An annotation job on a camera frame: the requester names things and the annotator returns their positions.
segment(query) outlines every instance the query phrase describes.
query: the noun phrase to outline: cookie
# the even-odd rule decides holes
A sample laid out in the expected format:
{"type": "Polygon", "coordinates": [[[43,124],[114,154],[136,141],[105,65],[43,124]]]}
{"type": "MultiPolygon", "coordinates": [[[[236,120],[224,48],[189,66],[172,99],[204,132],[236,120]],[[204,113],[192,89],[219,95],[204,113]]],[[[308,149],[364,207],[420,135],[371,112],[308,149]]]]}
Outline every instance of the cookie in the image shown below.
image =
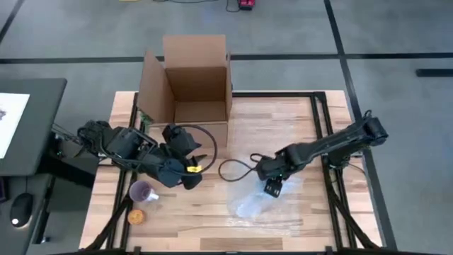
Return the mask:
{"type": "Polygon", "coordinates": [[[129,212],[129,215],[127,215],[127,221],[131,225],[140,225],[144,221],[144,212],[142,210],[132,210],[129,212]]]}

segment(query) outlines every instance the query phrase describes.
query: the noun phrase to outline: yellow object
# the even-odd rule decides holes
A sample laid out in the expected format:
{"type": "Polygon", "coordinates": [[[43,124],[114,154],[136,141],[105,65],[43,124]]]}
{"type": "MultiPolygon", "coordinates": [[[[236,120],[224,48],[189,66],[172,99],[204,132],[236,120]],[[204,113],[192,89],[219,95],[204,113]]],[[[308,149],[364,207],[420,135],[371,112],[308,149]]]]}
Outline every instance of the yellow object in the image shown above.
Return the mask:
{"type": "Polygon", "coordinates": [[[131,225],[140,225],[144,221],[144,212],[142,210],[132,210],[129,212],[129,215],[127,215],[127,221],[131,225]]]}
{"type": "Polygon", "coordinates": [[[189,173],[198,173],[199,171],[202,170],[202,167],[201,166],[188,166],[187,167],[187,171],[189,173]]]}

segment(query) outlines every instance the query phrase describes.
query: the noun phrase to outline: yellow tag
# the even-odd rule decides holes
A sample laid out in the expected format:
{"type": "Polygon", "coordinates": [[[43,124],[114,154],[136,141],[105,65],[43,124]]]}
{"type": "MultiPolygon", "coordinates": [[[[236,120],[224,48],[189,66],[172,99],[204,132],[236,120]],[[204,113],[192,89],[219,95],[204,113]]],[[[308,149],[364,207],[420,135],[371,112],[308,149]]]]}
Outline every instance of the yellow tag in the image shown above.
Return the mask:
{"type": "Polygon", "coordinates": [[[202,167],[201,166],[188,166],[187,167],[187,171],[189,173],[198,173],[199,171],[202,170],[202,167]]]}

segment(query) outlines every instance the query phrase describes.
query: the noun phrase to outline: white paper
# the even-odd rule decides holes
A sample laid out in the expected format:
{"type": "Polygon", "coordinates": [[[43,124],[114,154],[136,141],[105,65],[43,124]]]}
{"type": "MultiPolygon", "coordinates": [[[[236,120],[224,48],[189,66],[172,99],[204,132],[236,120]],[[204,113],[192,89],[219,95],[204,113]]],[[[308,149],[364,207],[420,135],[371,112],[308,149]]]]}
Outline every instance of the white paper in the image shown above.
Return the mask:
{"type": "Polygon", "coordinates": [[[8,151],[29,97],[28,94],[0,93],[0,159],[8,151]]]}

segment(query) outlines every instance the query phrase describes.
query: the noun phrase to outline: cardboard box flap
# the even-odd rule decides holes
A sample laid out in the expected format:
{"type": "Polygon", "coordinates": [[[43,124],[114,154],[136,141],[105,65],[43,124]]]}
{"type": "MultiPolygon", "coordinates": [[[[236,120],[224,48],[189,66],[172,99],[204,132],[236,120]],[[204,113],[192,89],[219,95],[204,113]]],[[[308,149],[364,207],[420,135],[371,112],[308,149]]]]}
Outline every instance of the cardboard box flap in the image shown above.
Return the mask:
{"type": "Polygon", "coordinates": [[[175,114],[173,92],[165,69],[151,52],[144,56],[137,106],[155,123],[173,122],[175,114]]]}
{"type": "Polygon", "coordinates": [[[165,35],[166,68],[225,67],[225,35],[165,35]]]}
{"type": "Polygon", "coordinates": [[[226,119],[229,119],[229,114],[231,112],[231,106],[233,104],[233,88],[231,87],[231,67],[230,67],[230,57],[231,54],[228,52],[228,55],[226,56],[226,79],[225,79],[225,111],[226,111],[226,119]]]}

